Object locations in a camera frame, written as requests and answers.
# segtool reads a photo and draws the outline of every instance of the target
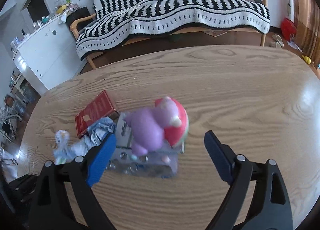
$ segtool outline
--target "white dresser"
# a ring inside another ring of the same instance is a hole
[[[86,64],[76,53],[76,40],[60,17],[31,34],[17,48],[13,61],[31,86],[42,96],[73,78]]]

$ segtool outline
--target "yellow toy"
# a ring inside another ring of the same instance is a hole
[[[311,58],[310,58],[310,57],[306,57],[306,56],[302,55],[302,59],[303,59],[308,65],[311,64]]]

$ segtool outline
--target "wooden sofa leg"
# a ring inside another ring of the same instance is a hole
[[[260,46],[262,46],[262,47],[264,47],[264,43],[266,42],[266,34],[262,34],[261,35],[261,44],[260,44]]]
[[[90,56],[87,57],[87,60],[90,64],[90,66],[92,67],[93,70],[97,69],[96,65],[94,64],[92,58]]]

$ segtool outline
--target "purple plush toy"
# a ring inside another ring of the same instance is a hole
[[[162,99],[157,107],[144,107],[124,118],[132,129],[132,153],[136,156],[147,155],[160,149],[164,141],[164,128],[181,126],[179,110],[169,97]]]

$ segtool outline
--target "wood grain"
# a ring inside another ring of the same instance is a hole
[[[117,229],[206,228],[228,190],[204,148],[207,130],[252,161],[277,161],[295,227],[318,198],[319,80],[293,53],[268,47],[168,50],[113,63],[57,86],[31,115],[18,175],[40,172],[44,162],[53,159],[55,131],[67,130],[75,141],[75,115],[105,89],[120,111],[152,105],[157,97],[169,95],[183,104],[190,119],[186,152],[179,158],[175,178],[105,172],[94,185],[93,192]],[[239,220],[245,217],[252,190],[253,184]],[[75,199],[70,200],[76,207]]]

